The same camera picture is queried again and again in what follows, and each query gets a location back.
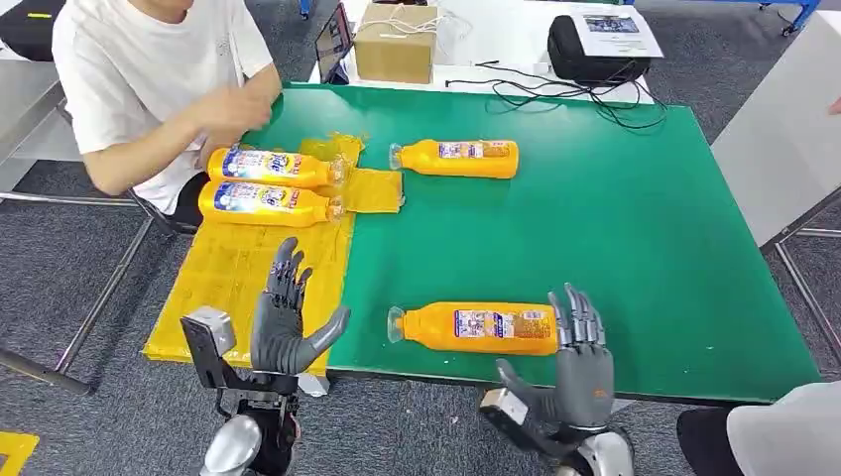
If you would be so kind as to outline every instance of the green table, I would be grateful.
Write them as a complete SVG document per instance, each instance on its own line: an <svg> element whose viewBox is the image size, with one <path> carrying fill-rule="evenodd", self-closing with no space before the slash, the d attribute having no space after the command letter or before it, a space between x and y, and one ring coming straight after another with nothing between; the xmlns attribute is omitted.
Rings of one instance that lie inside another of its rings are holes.
<svg viewBox="0 0 841 476"><path fill-rule="evenodd" d="M389 343L388 308L545 302L571 282L601 311L623 396L769 402L818 380L688 108L634 133L587 101L510 111L491 95L295 84L246 140L293 150L331 131L370 136L362 167L386 169L391 143L425 138L512 139L521 161L511 180L406 172L399 214L357 216L343 294L353 314L329 369L495 381L496 355ZM553 358L510 359L553 385Z"/></svg>

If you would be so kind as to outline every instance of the cardboard box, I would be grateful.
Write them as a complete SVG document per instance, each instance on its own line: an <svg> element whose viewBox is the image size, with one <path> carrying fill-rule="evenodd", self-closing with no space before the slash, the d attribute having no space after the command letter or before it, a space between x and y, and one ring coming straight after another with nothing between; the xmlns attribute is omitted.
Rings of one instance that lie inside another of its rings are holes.
<svg viewBox="0 0 841 476"><path fill-rule="evenodd" d="M368 22L392 18L417 26L437 16L436 7L369 4L353 42L359 77L420 84L432 82L432 55L435 53L436 33L408 34L393 25Z"/></svg>

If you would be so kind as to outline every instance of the person's hand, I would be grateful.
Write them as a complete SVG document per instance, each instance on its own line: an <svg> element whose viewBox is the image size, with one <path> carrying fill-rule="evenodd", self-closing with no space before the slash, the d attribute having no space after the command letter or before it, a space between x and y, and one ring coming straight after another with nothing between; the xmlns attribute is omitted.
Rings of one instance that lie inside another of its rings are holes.
<svg viewBox="0 0 841 476"><path fill-rule="evenodd" d="M260 129L272 115L271 104L241 87L220 87L201 96L187 108L199 129L247 131Z"/></svg>
<svg viewBox="0 0 841 476"><path fill-rule="evenodd" d="M198 159L195 161L195 167L198 170L206 170L207 160L210 159L213 151L223 147L231 147L242 139L244 133L245 130L239 129L219 129L210 132L204 144L201 145L201 151L199 151Z"/></svg>
<svg viewBox="0 0 841 476"><path fill-rule="evenodd" d="M306 339L302 337L300 309L312 268L303 270L298 276L303 252L298 251L293 256L297 245L297 238L287 238L281 244L269 271L266 289L258 297L251 329L251 366L254 370L299 374L347 327L350 309L340 306L323 327Z"/></svg>
<svg viewBox="0 0 841 476"><path fill-rule="evenodd" d="M835 114L841 114L841 97L829 106L829 115L834 116Z"/></svg>
<svg viewBox="0 0 841 476"><path fill-rule="evenodd" d="M497 360L497 370L502 383L539 418L598 431L607 425L613 407L613 355L605 347L601 316L587 295L569 283L564 288L572 311L571 325L555 293L549 293L559 344L555 388L529 385L505 359Z"/></svg>

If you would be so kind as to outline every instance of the bottle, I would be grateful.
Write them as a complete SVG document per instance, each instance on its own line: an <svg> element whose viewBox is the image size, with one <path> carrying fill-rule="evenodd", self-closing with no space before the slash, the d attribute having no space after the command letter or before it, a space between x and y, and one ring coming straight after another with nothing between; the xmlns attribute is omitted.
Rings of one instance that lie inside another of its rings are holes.
<svg viewBox="0 0 841 476"><path fill-rule="evenodd" d="M517 173L520 149L513 141L435 142L410 146L392 144L392 169L412 169L432 176L510 179Z"/></svg>
<svg viewBox="0 0 841 476"><path fill-rule="evenodd" d="M436 302L389 309L392 343L414 340L434 350L550 355L557 350L554 310L546 304Z"/></svg>
<svg viewBox="0 0 841 476"><path fill-rule="evenodd" d="M246 181L210 181L201 190L198 208L208 221L296 228L333 221L344 213L340 197Z"/></svg>
<svg viewBox="0 0 841 476"><path fill-rule="evenodd" d="M207 174L216 180L315 188L341 185L345 169L341 158L324 162L301 154L242 150L235 144L213 151L207 160Z"/></svg>

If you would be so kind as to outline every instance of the black bag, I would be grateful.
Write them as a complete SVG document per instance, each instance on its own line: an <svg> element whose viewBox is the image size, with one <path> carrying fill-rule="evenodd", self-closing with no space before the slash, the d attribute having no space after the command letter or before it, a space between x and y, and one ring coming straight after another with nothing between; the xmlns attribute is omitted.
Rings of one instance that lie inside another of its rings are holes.
<svg viewBox="0 0 841 476"><path fill-rule="evenodd" d="M64 0L23 0L0 16L0 39L27 60L52 61L53 23L63 6Z"/></svg>
<svg viewBox="0 0 841 476"><path fill-rule="evenodd" d="M608 86L633 81L648 71L651 58L589 57L584 54L572 17L555 17L546 43L554 73L587 86Z"/></svg>

